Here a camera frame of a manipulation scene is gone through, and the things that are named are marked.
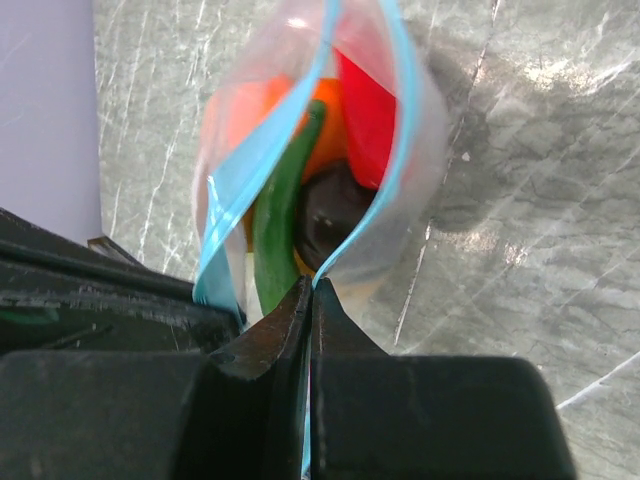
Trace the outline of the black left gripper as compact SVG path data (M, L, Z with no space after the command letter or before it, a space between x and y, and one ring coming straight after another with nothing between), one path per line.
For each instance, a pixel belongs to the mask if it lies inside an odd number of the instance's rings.
M203 351L237 338L192 284L1 212L1 350Z

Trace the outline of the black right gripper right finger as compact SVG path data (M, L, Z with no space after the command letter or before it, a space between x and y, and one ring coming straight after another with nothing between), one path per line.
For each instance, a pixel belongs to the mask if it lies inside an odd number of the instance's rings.
M577 471L531 363L387 354L322 280L312 304L311 475L573 479Z

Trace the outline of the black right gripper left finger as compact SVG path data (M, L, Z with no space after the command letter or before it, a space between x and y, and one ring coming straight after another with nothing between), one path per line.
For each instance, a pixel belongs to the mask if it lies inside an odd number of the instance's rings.
M1 362L5 479L297 479L311 281L217 351Z

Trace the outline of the green toy cucumber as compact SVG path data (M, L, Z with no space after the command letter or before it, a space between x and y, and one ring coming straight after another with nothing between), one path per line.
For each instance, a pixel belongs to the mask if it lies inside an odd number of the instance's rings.
M278 306L300 276L293 242L297 195L325 113L324 103L309 103L303 127L288 143L256 199L252 224L254 279L263 315Z

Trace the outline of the dark purple toy mangosteen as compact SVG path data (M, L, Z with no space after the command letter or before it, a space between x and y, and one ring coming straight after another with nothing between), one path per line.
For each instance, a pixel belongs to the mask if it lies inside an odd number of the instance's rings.
M377 191L361 186L346 159L312 175L298 194L294 244L317 271L360 222Z

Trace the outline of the orange toy tangerine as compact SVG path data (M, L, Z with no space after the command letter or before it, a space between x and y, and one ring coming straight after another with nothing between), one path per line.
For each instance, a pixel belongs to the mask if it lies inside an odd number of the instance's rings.
M240 144L287 94L295 82L281 74L268 80L219 87L209 98L202 119L198 159L214 167L222 155Z
M330 163L347 157L347 134L344 121L343 89L337 78L321 78L311 97L325 104L323 128L305 167L302 183L326 168Z

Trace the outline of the clear zip top bag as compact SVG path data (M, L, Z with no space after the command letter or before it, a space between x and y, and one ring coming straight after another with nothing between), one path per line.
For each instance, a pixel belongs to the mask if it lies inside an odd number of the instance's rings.
M212 95L192 187L197 303L272 312L302 275L353 317L446 172L448 112L393 1L283 1Z

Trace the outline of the red toy chili pepper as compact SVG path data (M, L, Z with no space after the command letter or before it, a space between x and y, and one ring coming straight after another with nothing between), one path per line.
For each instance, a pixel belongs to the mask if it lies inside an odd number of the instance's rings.
M343 90L348 164L358 184L378 189L391 152L396 98L341 51L335 53Z

